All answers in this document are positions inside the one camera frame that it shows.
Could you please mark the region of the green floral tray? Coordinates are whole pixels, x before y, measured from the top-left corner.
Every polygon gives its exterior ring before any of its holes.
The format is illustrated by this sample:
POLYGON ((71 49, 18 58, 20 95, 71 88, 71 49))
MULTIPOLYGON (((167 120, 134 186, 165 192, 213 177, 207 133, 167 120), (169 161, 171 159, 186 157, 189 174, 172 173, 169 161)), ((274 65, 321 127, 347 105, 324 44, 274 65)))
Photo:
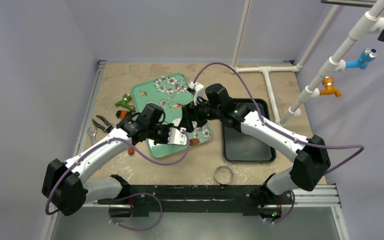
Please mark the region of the green floral tray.
MULTIPOLYGON (((136 84, 131 88, 136 111, 142 112, 146 104, 153 103, 163 108, 164 123, 171 123, 182 117, 182 105, 194 100, 194 96, 187 91, 188 85, 187 77, 180 72, 136 84)), ((190 139, 198 139, 198 144, 203 144, 212 138, 212 130, 208 123, 202 127, 197 127, 196 123, 193 123, 193 126, 193 132, 189 133, 190 139)), ((186 149, 185 145, 154 144, 149 139, 146 144, 154 158, 163 158, 186 149)))

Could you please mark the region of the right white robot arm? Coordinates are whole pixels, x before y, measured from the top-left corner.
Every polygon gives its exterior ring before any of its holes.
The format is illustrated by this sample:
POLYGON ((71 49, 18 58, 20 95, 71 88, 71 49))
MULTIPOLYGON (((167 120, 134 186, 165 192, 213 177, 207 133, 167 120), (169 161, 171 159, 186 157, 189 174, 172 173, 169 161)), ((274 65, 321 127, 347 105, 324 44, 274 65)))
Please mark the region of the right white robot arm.
POLYGON ((308 138, 287 131, 263 117, 258 106, 235 102, 221 84, 204 87, 192 82, 187 91, 193 94, 193 101, 181 108, 180 129, 192 132, 193 124, 201 127, 208 121, 219 120, 226 127, 269 145, 292 162, 292 167, 272 174, 263 183, 260 196, 264 202, 272 204, 281 194, 297 188, 313 191, 331 166, 321 137, 308 138))

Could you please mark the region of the metal scraper wooden handle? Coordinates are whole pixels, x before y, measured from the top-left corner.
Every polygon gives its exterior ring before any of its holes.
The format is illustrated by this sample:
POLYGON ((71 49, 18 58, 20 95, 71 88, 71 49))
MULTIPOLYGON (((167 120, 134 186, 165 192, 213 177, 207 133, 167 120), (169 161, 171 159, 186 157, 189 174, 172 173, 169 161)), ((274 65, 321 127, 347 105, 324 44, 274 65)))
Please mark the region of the metal scraper wooden handle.
POLYGON ((129 155, 133 155, 135 153, 135 148, 134 147, 130 147, 128 150, 127 150, 127 153, 129 155))

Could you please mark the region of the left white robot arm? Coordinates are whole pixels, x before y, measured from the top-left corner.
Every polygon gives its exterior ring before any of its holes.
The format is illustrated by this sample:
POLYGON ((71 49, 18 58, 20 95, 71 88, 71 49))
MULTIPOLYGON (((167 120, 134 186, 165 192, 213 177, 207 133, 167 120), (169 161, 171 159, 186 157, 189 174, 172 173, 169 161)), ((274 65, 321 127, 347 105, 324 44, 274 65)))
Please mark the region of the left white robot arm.
POLYGON ((65 161, 54 159, 46 169, 42 194, 46 197, 45 213, 61 212, 70 216, 85 203, 111 199, 126 203, 129 191, 117 176, 91 180, 91 176, 117 155, 147 139, 167 144, 173 123, 164 123, 164 110, 149 103, 142 112, 128 114, 110 133, 87 150, 65 161))

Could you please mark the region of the wooden rolling pin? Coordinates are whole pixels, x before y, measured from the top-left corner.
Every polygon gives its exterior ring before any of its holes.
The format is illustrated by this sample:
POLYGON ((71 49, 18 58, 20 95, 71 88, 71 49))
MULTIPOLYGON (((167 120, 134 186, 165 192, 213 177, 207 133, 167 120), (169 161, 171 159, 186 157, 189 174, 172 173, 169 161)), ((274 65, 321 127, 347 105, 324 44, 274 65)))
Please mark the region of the wooden rolling pin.
POLYGON ((200 140, 198 138, 191 138, 189 140, 189 146, 190 147, 193 147, 193 146, 196 146, 200 143, 200 140))

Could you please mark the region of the white dough ball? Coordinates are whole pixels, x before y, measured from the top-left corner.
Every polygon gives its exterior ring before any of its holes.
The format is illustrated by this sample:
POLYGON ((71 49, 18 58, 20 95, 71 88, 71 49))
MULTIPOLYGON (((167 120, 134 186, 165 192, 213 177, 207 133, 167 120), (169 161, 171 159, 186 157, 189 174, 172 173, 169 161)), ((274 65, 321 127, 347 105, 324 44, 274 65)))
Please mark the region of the white dough ball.
POLYGON ((181 118, 176 118, 172 121, 172 124, 173 124, 173 128, 177 129, 177 130, 181 130, 181 127, 180 127, 180 123, 181 123, 182 119, 181 118))

